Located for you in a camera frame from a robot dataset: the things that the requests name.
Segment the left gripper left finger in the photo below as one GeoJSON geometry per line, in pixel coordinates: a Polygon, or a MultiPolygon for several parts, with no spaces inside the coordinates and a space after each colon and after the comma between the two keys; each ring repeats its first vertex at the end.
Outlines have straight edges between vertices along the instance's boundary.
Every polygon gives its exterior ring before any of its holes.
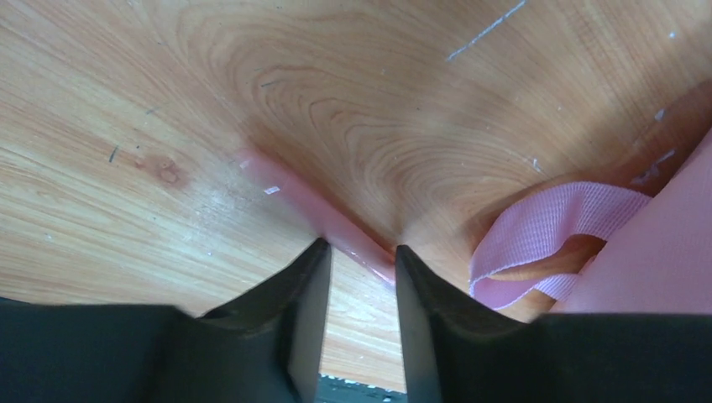
{"type": "Polygon", "coordinates": [[[332,250],[323,239],[200,317],[170,305],[1,304],[4,402],[312,402],[332,250]]]}

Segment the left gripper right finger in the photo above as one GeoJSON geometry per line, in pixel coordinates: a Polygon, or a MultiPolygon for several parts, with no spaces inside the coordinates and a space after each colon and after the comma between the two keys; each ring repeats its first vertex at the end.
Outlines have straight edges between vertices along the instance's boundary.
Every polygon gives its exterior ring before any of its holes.
{"type": "Polygon", "coordinates": [[[395,252],[411,402],[708,402],[711,319],[546,314],[510,319],[395,252]]]}

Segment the pink pen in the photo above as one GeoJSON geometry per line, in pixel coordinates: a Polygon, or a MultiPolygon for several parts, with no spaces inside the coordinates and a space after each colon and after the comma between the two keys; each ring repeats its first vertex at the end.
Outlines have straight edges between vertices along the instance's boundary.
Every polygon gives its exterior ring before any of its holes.
{"type": "Polygon", "coordinates": [[[340,211],[315,186],[275,159],[250,149],[238,152],[240,170],[259,185],[267,196],[274,196],[352,261],[395,286],[394,253],[379,245],[352,218],[340,211]]]}

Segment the pink school backpack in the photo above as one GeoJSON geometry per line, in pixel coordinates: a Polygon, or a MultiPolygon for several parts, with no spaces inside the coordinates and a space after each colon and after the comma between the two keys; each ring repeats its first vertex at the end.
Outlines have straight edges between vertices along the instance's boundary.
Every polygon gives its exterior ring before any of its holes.
{"type": "Polygon", "coordinates": [[[578,181],[524,198],[497,218],[469,271],[470,295],[493,310],[537,290],[562,313],[710,313],[710,137],[653,197],[578,181]],[[581,273],[497,279],[553,256],[574,235],[605,241],[581,273]]]}

